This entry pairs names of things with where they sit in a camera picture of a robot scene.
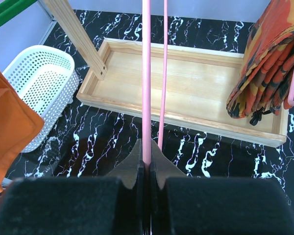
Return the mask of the pink wire hanger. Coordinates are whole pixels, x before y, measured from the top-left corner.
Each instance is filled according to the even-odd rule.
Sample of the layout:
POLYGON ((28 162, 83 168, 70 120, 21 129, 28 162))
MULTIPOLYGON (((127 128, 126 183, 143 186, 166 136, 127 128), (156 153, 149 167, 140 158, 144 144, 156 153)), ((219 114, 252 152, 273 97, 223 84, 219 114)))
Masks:
POLYGON ((161 110, 158 133, 158 146, 152 147, 151 141, 151 1, 142 1, 142 151, 145 165, 148 190, 150 214, 150 234, 160 235, 160 212, 158 211, 160 188, 156 185, 156 161, 153 153, 162 150, 164 117, 166 104, 166 82, 167 82, 167 53, 168 53, 168 2, 164 1, 164 55, 163 55, 163 80, 161 110))

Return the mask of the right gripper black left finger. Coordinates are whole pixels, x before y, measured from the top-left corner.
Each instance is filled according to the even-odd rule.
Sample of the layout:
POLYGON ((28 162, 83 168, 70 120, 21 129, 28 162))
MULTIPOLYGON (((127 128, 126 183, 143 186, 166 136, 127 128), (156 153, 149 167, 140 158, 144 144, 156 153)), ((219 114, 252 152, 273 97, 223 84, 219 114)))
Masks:
POLYGON ((142 142, 99 177, 14 180, 0 197, 0 235, 141 235, 142 142))

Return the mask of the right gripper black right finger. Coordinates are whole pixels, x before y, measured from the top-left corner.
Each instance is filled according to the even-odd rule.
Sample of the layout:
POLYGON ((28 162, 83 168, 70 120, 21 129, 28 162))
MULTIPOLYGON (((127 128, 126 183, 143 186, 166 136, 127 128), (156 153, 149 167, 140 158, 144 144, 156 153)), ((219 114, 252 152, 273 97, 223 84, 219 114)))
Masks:
POLYGON ((150 185, 154 235, 294 235, 294 213, 276 183, 188 177, 154 141, 150 185))

